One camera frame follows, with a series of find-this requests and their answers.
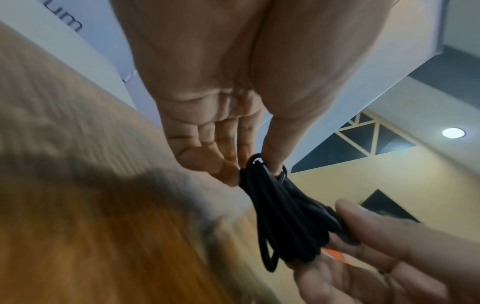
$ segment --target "cable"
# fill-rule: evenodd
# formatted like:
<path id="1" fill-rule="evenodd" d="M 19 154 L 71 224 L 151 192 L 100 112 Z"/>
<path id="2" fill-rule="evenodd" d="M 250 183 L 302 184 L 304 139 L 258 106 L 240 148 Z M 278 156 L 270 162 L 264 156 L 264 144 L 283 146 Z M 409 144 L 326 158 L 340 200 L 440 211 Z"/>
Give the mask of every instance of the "cable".
<path id="1" fill-rule="evenodd" d="M 260 254 L 270 272 L 275 272 L 280 258 L 285 262 L 315 260 L 329 242 L 329 232 L 357 244 L 333 209 L 306 196 L 287 178 L 285 167 L 278 178 L 273 177 L 260 154 L 240 170 L 240 187 L 255 206 Z M 268 244 L 273 249 L 271 257 Z"/>

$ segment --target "wooden surface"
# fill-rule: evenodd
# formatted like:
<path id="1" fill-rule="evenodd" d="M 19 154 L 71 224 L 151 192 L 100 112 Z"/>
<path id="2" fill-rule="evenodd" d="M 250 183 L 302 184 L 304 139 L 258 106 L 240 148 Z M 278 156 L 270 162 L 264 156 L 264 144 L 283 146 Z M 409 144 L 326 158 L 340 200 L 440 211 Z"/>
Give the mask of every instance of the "wooden surface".
<path id="1" fill-rule="evenodd" d="M 0 41 L 0 303 L 298 301 L 244 193 L 1 23 Z"/>

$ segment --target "yellow wall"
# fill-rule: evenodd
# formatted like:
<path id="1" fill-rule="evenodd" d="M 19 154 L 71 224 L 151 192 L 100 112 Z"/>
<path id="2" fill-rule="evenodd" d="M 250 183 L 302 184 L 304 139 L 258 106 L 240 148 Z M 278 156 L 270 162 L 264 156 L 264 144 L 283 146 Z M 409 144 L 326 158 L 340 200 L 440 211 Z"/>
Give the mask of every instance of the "yellow wall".
<path id="1" fill-rule="evenodd" d="M 380 189 L 429 227 L 480 241 L 480 178 L 416 147 L 291 175 L 307 195 L 333 206 Z"/>

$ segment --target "black cord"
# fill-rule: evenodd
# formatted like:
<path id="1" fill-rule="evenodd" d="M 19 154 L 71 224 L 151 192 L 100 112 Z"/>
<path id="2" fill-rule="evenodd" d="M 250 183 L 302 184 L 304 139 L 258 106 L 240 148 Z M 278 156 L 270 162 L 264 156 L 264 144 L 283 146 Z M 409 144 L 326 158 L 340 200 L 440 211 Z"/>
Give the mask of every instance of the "black cord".
<path id="1" fill-rule="evenodd" d="M 260 154 L 240 170 L 240 187 L 255 206 L 261 258 L 270 272 L 275 272 L 280 258 L 285 262 L 313 261 L 329 242 L 329 232 L 356 244 L 333 209 L 306 196 L 287 178 L 285 167 L 278 178 L 273 177 Z M 271 257 L 268 243 L 273 249 Z"/>

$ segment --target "black cable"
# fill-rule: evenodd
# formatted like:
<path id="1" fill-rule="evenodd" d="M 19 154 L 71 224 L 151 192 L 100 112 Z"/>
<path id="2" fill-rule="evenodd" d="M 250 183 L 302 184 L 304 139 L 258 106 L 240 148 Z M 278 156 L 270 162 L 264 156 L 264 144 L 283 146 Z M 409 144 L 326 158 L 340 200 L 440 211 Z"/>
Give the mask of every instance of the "black cable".
<path id="1" fill-rule="evenodd" d="M 313 261 L 329 242 L 329 232 L 356 244 L 333 209 L 306 196 L 287 178 L 285 167 L 278 178 L 273 177 L 260 154 L 240 170 L 240 187 L 255 206 L 261 258 L 270 272 L 275 272 L 280 258 L 285 262 Z"/>

